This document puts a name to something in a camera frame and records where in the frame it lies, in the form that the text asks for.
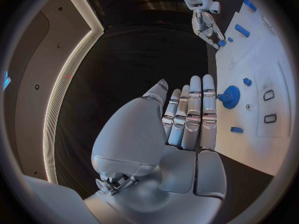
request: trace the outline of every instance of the led light strip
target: led light strip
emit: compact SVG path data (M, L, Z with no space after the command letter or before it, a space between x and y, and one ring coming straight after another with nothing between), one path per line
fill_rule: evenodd
M43 129L44 165L50 183L58 184L54 159L54 142L60 107L72 77L75 75L82 60L96 41L97 37L90 31L79 42L63 65L51 92Z

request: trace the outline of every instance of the robotic hand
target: robotic hand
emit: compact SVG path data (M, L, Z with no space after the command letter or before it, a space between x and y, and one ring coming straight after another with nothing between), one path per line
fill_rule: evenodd
M168 90L165 80L121 107L105 124L92 150L92 164L100 174L96 180L100 191L114 195L136 183L136 177L152 172L160 163L167 140L185 150L195 150L200 140L200 146L213 150L216 98L210 75L204 76L203 88L202 124L198 76L193 76L190 86L184 86L182 92L174 90L163 119Z
M209 39L215 32L220 40L224 36L210 13L220 13L220 3L213 0L184 0L190 10L193 10L192 27L194 33L216 49L219 46Z

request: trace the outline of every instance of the blue gear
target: blue gear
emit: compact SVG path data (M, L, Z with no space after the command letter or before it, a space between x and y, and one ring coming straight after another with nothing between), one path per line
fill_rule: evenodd
M240 90L238 87L229 86L223 94L218 94L217 99L222 101L222 104L227 109L236 107L240 100Z

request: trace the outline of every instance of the white light strip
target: white light strip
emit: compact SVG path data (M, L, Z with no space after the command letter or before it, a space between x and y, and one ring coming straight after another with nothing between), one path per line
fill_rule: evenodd
M85 36L84 36L84 38L78 43L78 45L75 47L75 49L72 51L72 53L70 54L70 56L68 57L68 59L66 60L66 62L64 63L64 65L63 65L63 67L62 67L62 69L61 69L61 71L60 71L60 73L59 73L59 75L58 75L58 77L57 77L57 79L56 79L56 82L55 82L55 84L54 84L54 86L53 86L53 89L52 89L52 92L51 92L51 95L50 95L50 99L49 99L49 101L48 101L48 105L47 105L47 110L46 110L46 114L45 114L45 120L44 120L44 127L43 127L43 158L44 158L44 165L45 165L45 170L46 170L46 174L47 174L47 179L48 179L48 181L50 182L50 183L56 183L57 184L57 177L55 177L55 180L53 180L51 177L50 177L50 175L49 175L49 170L48 170L48 161L47 161L47 157L46 157L46 148L45 148L45 145L46 145L46 124L47 124L47 120L48 120L48 115L49 115L49 106L50 106L50 104L51 104L51 102L52 102L52 99L53 99L53 96L54 96L54 94L55 94L55 89L57 88L57 86L58 86L58 84L59 84L59 82L60 82L60 80L61 80L61 78L62 78L62 74L63 74L63 72L65 71L65 69L67 68L67 66L70 64L70 61L71 61L71 59L73 58L73 56L75 55L75 54L77 54L77 51L80 49L80 46L85 42L85 40L87 39L87 38L89 38L89 36L90 35L93 35L93 32L92 31L90 31L90 32L88 32ZM89 49L87 49L86 51L85 51L85 54L83 55L83 57L82 57L82 59L81 59L81 61L80 61L80 63L82 62L82 60L84 59L84 57L85 57L85 55L88 53L88 51L90 50L90 48L91 48L92 46L90 46L89 47Z

